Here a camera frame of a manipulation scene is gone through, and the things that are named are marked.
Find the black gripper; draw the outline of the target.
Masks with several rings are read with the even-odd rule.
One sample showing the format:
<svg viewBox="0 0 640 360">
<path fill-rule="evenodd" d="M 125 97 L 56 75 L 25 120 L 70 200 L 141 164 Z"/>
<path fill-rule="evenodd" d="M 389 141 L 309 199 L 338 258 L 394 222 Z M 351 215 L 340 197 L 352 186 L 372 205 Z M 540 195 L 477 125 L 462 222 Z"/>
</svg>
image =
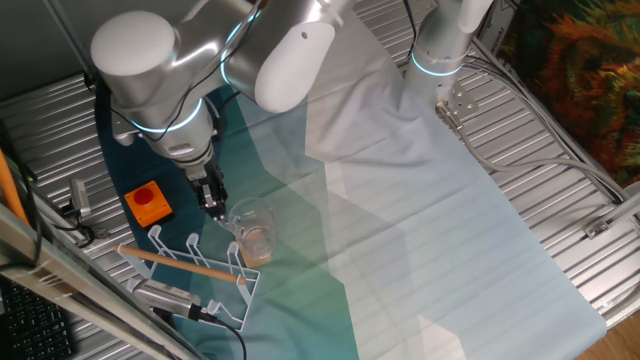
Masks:
<svg viewBox="0 0 640 360">
<path fill-rule="evenodd" d="M 199 207 L 214 220 L 225 219 L 228 194 L 217 158 L 212 155 L 181 164 L 180 168 L 198 198 Z"/>
</svg>

